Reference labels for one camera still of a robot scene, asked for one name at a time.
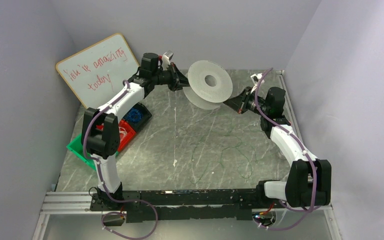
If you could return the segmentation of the white perforated filament spool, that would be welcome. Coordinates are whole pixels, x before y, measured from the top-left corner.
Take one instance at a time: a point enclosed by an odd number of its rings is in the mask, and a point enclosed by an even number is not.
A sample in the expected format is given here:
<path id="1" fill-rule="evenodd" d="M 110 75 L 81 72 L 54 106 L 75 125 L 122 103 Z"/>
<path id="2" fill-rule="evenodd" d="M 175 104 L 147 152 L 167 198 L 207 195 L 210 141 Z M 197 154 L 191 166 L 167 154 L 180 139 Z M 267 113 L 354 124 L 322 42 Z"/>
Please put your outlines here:
<path id="1" fill-rule="evenodd" d="M 186 98 L 203 110 L 215 110 L 233 93 L 233 81 L 219 64 L 209 60 L 194 62 L 187 72 Z"/>

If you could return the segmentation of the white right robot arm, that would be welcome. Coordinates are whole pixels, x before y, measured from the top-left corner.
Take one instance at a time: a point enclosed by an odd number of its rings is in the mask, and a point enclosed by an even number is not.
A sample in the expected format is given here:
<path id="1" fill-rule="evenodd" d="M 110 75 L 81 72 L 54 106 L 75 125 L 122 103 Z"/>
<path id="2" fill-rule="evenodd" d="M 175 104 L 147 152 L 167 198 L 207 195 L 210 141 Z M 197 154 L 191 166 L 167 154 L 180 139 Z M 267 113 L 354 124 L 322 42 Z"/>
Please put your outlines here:
<path id="1" fill-rule="evenodd" d="M 298 139 L 284 115 L 285 96 L 285 90 L 279 87 L 271 87 L 265 98 L 246 87 L 224 104 L 238 114 L 247 111 L 259 114 L 261 130 L 277 145 L 290 166 L 286 181 L 259 182 L 264 198 L 287 202 L 293 208 L 327 206 L 331 202 L 332 166 L 328 160 L 311 153 Z"/>

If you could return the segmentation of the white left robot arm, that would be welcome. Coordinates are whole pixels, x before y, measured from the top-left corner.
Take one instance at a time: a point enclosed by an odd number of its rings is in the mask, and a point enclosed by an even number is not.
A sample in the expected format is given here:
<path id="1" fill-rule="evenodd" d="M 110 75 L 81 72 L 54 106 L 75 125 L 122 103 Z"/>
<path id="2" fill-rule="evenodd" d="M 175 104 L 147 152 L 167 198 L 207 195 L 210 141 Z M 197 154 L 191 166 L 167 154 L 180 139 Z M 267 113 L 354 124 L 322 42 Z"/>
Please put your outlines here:
<path id="1" fill-rule="evenodd" d="M 124 202 L 115 160 L 121 143 L 120 119 L 145 99 L 155 86 L 166 85 L 171 91 L 189 86 L 188 79 L 172 62 L 173 55 L 170 50 L 162 55 L 145 53 L 136 73 L 123 80 L 119 93 L 100 107 L 89 107 L 84 112 L 81 133 L 83 153 L 95 163 L 99 194 L 105 194 L 111 202 Z"/>

